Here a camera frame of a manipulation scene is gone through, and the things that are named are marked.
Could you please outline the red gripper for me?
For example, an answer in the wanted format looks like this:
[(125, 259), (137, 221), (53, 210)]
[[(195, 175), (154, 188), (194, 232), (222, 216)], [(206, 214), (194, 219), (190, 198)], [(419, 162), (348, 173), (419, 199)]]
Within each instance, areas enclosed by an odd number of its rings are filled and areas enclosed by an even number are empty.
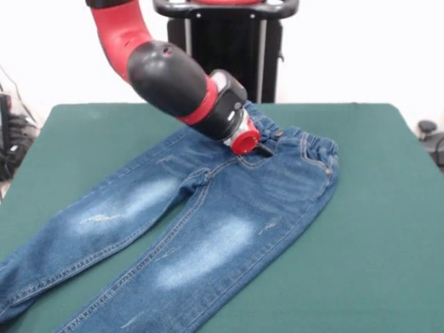
[(240, 112), (241, 121), (234, 133), (223, 141), (236, 155), (245, 155), (256, 148), (262, 156), (272, 156), (273, 152), (267, 146), (258, 144), (260, 133), (246, 110)]

